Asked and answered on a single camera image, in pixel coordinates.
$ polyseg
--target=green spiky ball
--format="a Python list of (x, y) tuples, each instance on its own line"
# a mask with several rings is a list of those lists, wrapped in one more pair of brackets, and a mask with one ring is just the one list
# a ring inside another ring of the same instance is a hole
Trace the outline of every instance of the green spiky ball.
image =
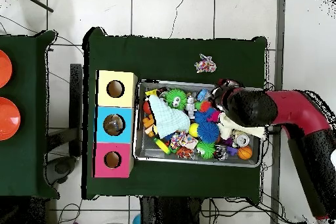
[(204, 150), (205, 153), (201, 154), (201, 157), (205, 160), (208, 160), (213, 157), (215, 152), (215, 144), (214, 143), (206, 143), (206, 142), (198, 142), (196, 146), (197, 150)]
[(196, 102), (195, 102), (195, 108), (196, 108), (198, 111), (200, 111), (200, 109), (201, 109), (201, 104), (202, 104), (202, 102), (200, 102), (200, 101), (196, 101)]
[[(179, 97), (180, 98), (180, 102), (178, 104), (177, 107), (173, 106), (173, 101), (175, 99), (175, 97)], [(166, 95), (166, 101), (168, 102), (168, 105), (171, 108), (176, 108), (179, 110), (183, 110), (184, 107), (186, 107), (186, 93), (180, 89), (172, 89), (168, 92), (168, 94)]]

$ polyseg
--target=yellow ball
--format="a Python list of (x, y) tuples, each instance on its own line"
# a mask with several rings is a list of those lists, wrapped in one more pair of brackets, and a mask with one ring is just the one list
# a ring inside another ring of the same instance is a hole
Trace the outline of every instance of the yellow ball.
[(189, 134), (193, 137), (198, 137), (197, 128), (198, 123), (192, 123), (189, 128)]

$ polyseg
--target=shape sorter box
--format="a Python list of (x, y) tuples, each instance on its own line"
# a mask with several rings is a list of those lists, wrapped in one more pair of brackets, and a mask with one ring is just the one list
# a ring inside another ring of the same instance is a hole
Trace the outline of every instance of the shape sorter box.
[[(99, 70), (97, 75), (99, 106), (134, 108), (135, 86), (137, 84), (138, 78), (132, 72)], [(111, 97), (108, 94), (108, 85), (113, 80), (120, 82), (122, 85), (123, 92), (119, 97)]]
[[(109, 84), (117, 81), (122, 86), (122, 92), (117, 97), (109, 94)], [(95, 118), (97, 130), (95, 133), (96, 150), (94, 155), (93, 177), (127, 178), (133, 168), (133, 128), (135, 87), (137, 77), (131, 72), (114, 72), (99, 70), (96, 73), (98, 84), (97, 101), (98, 116)], [(109, 115), (118, 115), (123, 121), (123, 131), (119, 135), (109, 135), (104, 130), (104, 120)], [(115, 152), (120, 163), (117, 167), (107, 166), (105, 156)]]

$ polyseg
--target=blue box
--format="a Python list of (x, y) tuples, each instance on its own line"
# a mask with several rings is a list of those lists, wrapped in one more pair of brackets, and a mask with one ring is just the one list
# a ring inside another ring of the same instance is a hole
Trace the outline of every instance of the blue box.
[[(133, 108), (98, 106), (97, 142), (103, 143), (131, 143), (133, 129)], [(104, 130), (104, 120), (109, 115), (119, 115), (125, 122), (125, 129), (118, 136), (111, 136)]]

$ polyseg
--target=white cloth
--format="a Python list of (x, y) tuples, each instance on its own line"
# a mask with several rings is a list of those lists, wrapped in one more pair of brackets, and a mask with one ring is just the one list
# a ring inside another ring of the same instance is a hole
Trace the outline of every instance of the white cloth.
[(264, 127), (242, 127), (232, 121), (224, 112), (220, 113), (219, 123), (217, 125), (219, 127), (220, 137), (224, 140), (227, 140), (230, 137), (233, 129), (257, 136), (262, 140), (266, 139)]
[(166, 106), (155, 95), (150, 95), (149, 102), (160, 138), (164, 138), (175, 131), (189, 132), (190, 119), (183, 111)]

